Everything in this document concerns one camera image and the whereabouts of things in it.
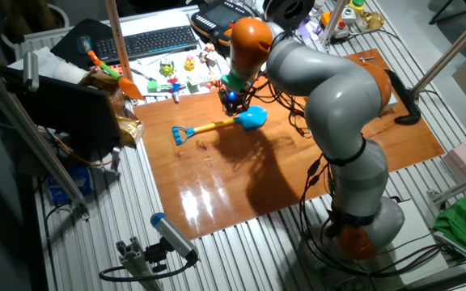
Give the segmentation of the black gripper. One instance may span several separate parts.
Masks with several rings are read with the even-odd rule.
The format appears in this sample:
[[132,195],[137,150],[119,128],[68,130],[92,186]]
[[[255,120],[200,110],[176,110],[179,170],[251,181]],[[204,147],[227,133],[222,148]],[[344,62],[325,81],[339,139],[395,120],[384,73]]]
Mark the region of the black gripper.
[[231,115],[232,108],[238,108],[238,113],[246,112],[250,108],[247,95],[244,91],[236,92],[226,87],[218,90],[218,97],[222,104],[222,109],[227,116]]

